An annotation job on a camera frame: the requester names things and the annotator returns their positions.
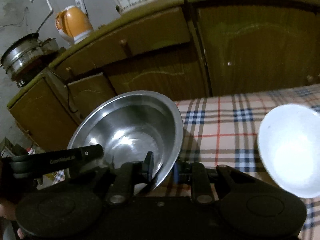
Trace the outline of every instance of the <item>electric kettle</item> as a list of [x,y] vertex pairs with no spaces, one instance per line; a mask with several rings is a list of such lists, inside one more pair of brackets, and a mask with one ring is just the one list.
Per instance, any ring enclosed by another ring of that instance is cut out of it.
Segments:
[[55,25],[62,38],[70,44],[82,41],[93,31],[88,17],[74,5],[57,14]]

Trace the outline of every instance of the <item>screw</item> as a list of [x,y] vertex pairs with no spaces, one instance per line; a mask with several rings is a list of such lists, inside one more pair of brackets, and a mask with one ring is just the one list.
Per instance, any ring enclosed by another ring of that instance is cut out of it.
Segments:
[[212,197],[210,197],[209,195],[200,195],[199,197],[197,197],[197,201],[201,204],[207,204],[212,201]]
[[125,201],[125,197],[122,195],[113,195],[110,197],[110,202],[113,204],[120,204]]

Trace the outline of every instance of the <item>plaid tablecloth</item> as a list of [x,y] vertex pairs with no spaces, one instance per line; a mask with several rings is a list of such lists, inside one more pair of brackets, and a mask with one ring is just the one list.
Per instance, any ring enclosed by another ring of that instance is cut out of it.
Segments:
[[[320,111],[320,85],[176,102],[184,124],[179,159],[198,161],[207,168],[226,164],[274,184],[261,163],[257,133],[264,116],[276,106],[287,103],[303,104]],[[64,180],[63,172],[57,174],[55,183],[61,180]],[[148,195],[190,195],[190,187],[174,184],[170,174]],[[307,219],[299,237],[320,239],[320,197],[303,199],[303,202],[307,207]]]

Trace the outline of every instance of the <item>gray wall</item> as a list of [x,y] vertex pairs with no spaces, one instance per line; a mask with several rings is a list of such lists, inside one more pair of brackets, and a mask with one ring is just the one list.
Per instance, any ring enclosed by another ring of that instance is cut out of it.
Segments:
[[[40,30],[40,39],[56,38],[59,46],[68,48],[54,27],[57,12],[69,5],[74,5],[74,0],[50,0],[54,14],[47,20]],[[84,0],[90,22],[94,29],[102,24],[107,24],[119,17],[113,0]],[[0,55],[21,37],[35,32],[49,13],[45,0],[0,0],[0,25],[16,24],[15,26],[0,26]],[[3,68],[0,69],[0,140],[7,136],[12,143],[20,143],[24,147],[31,145],[23,133],[15,125],[13,117],[6,109],[9,100],[19,91],[16,84],[11,82]]]

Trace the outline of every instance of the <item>stainless steel bowl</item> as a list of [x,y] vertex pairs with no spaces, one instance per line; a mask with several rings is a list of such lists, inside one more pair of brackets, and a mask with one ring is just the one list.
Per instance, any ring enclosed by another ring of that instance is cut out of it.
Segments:
[[143,161],[152,151],[155,188],[170,172],[182,139],[183,123],[175,103],[157,92],[134,91],[110,99],[89,114],[68,149],[100,144],[103,162],[116,169],[126,162]]

